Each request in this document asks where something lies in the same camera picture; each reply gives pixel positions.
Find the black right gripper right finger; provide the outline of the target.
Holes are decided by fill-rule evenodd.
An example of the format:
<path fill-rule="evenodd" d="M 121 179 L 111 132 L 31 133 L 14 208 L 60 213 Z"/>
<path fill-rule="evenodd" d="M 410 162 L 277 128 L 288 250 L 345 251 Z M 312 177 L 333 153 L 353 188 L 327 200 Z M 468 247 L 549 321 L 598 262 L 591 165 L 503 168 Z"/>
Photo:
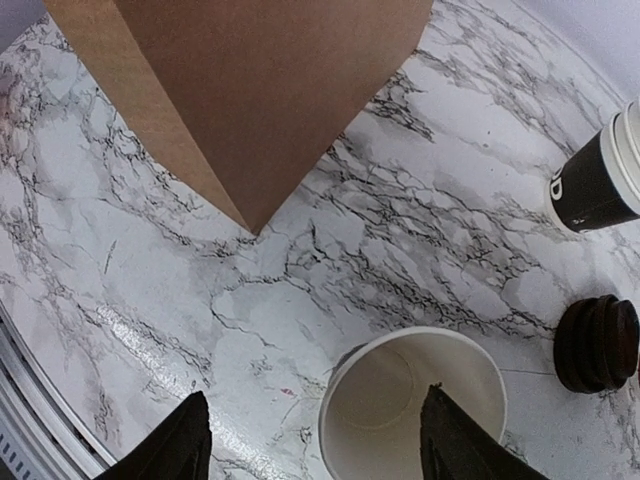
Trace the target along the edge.
<path fill-rule="evenodd" d="M 420 412 L 420 461 L 425 479 L 542 479 L 474 421 L 439 384 Z"/>

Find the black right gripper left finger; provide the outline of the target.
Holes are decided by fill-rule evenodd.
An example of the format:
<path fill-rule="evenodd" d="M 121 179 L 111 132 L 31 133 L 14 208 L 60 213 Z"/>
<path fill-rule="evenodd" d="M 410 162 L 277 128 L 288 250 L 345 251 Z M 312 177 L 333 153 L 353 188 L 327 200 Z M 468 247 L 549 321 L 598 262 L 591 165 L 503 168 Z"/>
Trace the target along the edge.
<path fill-rule="evenodd" d="M 97 479 L 209 478 L 212 434 L 202 391 L 186 397 L 127 456 Z"/>

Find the single black coffee cup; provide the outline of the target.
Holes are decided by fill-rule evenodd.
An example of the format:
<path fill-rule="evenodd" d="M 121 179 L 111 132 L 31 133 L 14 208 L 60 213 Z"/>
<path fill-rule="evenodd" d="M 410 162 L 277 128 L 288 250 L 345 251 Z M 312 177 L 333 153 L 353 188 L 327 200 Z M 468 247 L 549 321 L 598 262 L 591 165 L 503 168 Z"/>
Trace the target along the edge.
<path fill-rule="evenodd" d="M 469 337 L 409 327 L 345 354 L 321 403 L 318 440 L 334 479 L 419 479 L 420 411 L 440 385 L 495 441 L 507 420 L 502 374 Z"/>

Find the brown paper bag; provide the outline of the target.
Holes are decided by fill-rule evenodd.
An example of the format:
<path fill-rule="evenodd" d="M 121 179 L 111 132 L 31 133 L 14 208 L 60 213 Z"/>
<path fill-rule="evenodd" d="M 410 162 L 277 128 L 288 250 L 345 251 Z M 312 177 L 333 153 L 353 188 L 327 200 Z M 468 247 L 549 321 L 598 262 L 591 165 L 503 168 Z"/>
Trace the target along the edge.
<path fill-rule="evenodd" d="M 428 1 L 50 1 L 151 156 L 258 233 L 416 48 Z"/>

